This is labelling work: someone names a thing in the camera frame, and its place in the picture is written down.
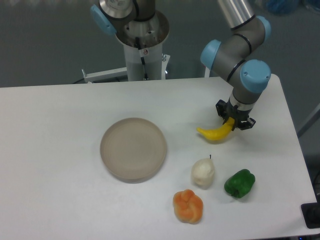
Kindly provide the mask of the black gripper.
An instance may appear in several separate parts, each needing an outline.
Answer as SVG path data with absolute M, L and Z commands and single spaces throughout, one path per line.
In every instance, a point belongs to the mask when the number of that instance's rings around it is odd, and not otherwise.
M 256 121 L 249 117 L 250 110 L 239 110 L 237 105 L 232 105 L 228 100 L 227 102 L 220 99 L 216 105 L 217 114 L 223 119 L 225 124 L 229 118 L 234 119 L 234 125 L 232 131 L 239 129 L 241 131 L 253 128 Z

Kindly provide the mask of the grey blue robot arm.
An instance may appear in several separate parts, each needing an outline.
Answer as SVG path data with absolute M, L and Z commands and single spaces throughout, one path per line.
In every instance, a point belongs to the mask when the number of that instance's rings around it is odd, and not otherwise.
M 217 114 L 224 121 L 233 119 L 234 128 L 247 130 L 255 124 L 250 112 L 271 77 L 269 66 L 250 60 L 249 55 L 269 38 L 271 25 L 254 14 L 246 0 L 220 0 L 218 5 L 232 35 L 224 42 L 210 41 L 200 61 L 233 88 L 228 101 L 217 102 Z M 130 81 L 162 77 L 162 45 L 170 27 L 155 1 L 101 0 L 92 5 L 90 13 L 102 32 L 116 36 L 123 45 Z

